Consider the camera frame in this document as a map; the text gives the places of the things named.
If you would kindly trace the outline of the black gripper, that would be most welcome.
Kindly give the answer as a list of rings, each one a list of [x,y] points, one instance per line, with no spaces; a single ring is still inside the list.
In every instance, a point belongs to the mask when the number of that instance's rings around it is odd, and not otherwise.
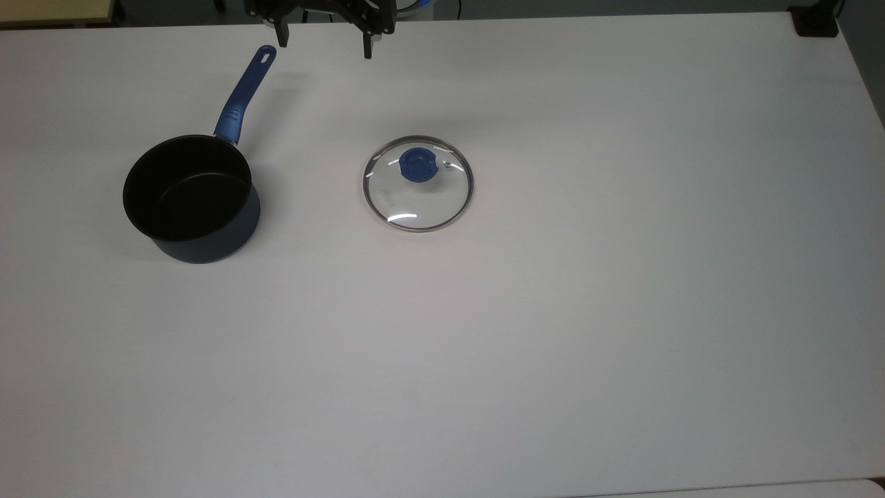
[[[338,15],[348,24],[357,26],[363,40],[365,59],[373,59],[374,42],[380,35],[395,32],[395,1],[247,1],[245,13],[263,20],[274,28],[279,47],[290,40],[288,20],[295,10]]]

